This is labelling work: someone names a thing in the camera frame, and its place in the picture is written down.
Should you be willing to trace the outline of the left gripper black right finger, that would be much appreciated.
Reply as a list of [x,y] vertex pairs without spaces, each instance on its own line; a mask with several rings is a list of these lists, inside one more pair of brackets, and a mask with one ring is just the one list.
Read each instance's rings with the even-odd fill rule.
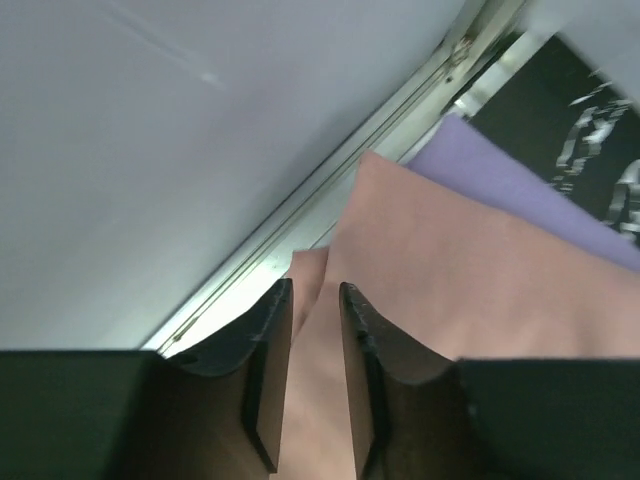
[[635,479],[635,359],[449,360],[343,283],[360,479]]

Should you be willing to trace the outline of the pink printed t shirt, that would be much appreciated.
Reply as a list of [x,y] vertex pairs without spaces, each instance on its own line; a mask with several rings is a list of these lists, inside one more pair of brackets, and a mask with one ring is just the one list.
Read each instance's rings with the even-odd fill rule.
[[281,479],[356,475],[338,292],[448,357],[639,352],[639,276],[368,152],[326,248],[296,252]]

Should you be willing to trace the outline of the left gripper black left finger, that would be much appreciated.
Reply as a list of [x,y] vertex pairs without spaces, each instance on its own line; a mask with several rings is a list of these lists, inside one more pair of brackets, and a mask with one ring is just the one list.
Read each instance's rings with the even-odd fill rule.
[[151,350],[5,351],[5,479],[266,479],[278,467],[293,285],[219,331]]

